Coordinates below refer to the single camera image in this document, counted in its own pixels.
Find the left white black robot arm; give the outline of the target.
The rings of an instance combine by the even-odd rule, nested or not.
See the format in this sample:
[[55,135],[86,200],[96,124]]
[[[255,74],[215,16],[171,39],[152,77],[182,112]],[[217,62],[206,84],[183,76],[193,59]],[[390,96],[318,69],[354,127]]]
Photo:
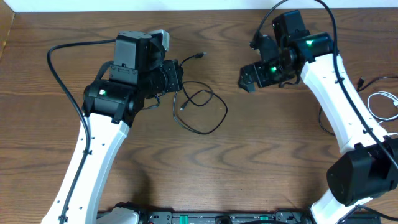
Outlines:
[[183,70],[167,60],[165,30],[121,31],[112,40],[114,58],[105,62],[75,109],[80,132],[60,190],[44,223],[144,223],[138,209],[98,207],[113,161],[146,99],[182,89]]

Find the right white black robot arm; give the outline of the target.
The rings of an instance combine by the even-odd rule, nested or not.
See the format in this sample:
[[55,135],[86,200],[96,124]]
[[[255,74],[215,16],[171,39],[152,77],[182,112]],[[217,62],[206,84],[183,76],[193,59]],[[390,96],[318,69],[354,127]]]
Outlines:
[[272,21],[273,36],[256,31],[250,47],[260,61],[241,68],[247,92],[303,82],[329,120],[340,158],[328,169],[328,190],[303,223],[345,223],[356,210],[397,187],[397,140],[376,121],[346,74],[336,35],[311,34],[299,11]]

